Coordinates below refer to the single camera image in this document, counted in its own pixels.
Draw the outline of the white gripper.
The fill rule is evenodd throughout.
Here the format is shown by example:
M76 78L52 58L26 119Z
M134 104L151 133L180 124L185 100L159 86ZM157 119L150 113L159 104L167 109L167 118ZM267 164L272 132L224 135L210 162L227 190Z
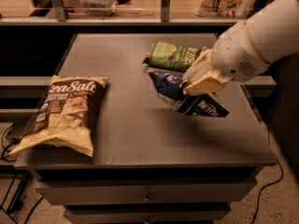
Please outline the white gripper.
M240 21L205 49L183 75L190 96L222 91L227 82L247 81L268 70L270 63L255 48L249 29Z

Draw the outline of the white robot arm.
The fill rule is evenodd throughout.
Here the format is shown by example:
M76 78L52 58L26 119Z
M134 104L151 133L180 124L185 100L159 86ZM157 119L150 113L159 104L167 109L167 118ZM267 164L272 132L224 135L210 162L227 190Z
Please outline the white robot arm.
M299 51L299 0L275 0L219 36L183 75L190 96L221 91L229 81L248 81L271 63Z

